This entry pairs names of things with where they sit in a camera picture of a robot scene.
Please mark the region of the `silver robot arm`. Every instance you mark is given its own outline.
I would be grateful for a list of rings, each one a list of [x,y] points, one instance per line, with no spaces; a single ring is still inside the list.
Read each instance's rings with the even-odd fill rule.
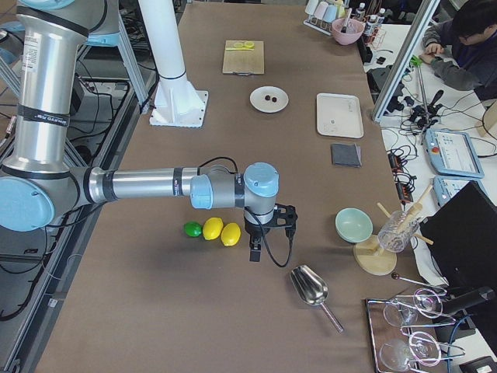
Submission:
[[[189,197],[197,209],[244,211],[250,259],[268,249],[267,233],[294,237],[294,207],[276,202],[279,174],[257,162],[243,173],[220,166],[138,171],[70,167],[64,147],[81,45],[120,42],[115,1],[20,1],[25,38],[13,153],[1,165],[1,224],[28,232],[87,204],[124,198]]]

